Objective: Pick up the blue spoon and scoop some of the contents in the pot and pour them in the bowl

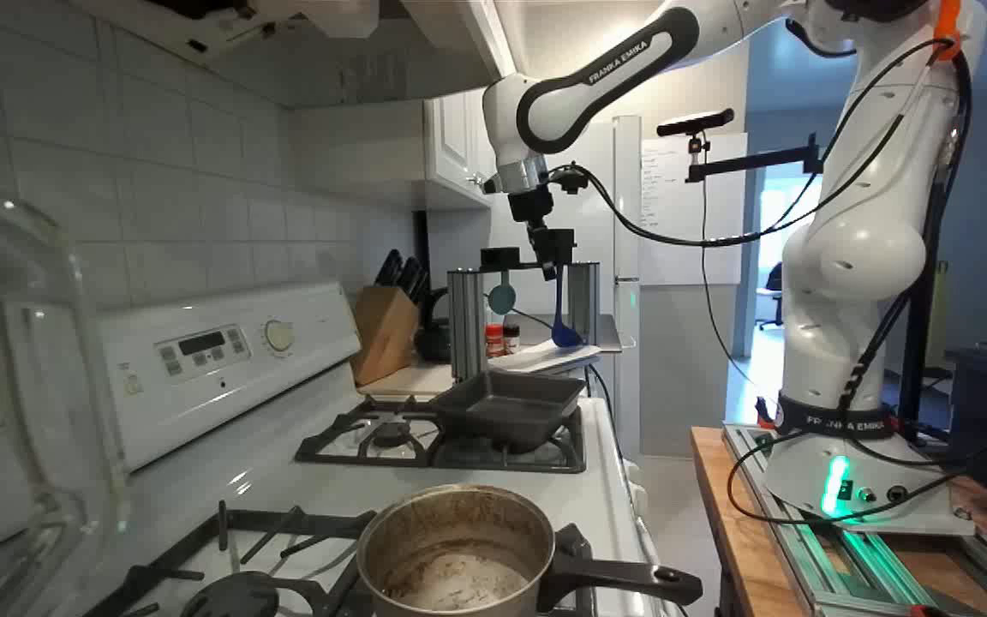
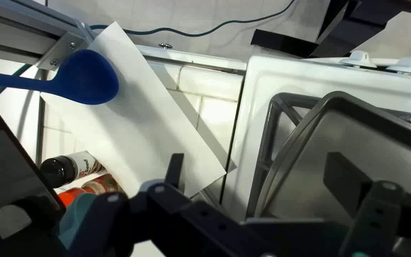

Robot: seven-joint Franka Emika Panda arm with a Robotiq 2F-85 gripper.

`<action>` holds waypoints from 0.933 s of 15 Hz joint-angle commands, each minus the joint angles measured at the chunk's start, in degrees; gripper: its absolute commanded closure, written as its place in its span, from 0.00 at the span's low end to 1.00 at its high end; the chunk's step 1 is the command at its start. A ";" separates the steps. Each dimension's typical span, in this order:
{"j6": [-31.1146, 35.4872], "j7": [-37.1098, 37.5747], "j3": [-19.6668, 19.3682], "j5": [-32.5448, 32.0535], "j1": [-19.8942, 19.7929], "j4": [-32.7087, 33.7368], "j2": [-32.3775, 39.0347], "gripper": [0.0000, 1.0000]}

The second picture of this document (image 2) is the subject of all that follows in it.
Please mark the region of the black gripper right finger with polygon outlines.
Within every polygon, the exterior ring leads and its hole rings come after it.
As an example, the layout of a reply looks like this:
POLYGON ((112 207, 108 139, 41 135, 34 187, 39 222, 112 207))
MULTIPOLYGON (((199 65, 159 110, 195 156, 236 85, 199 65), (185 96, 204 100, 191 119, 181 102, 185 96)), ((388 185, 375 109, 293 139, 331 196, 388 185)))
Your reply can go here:
POLYGON ((391 257, 399 237, 411 240, 411 193, 372 180, 341 153, 328 153, 323 186, 352 217, 341 257, 391 257))

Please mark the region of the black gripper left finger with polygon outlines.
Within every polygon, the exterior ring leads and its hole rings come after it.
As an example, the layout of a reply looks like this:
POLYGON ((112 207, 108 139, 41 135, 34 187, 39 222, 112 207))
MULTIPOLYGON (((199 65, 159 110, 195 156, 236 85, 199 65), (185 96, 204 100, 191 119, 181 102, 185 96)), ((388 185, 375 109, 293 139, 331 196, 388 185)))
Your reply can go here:
POLYGON ((174 153, 164 180, 122 193, 78 197, 59 222, 64 257, 134 257, 152 243, 164 257, 201 257, 201 237, 185 219, 192 202, 179 190, 184 155, 174 153))

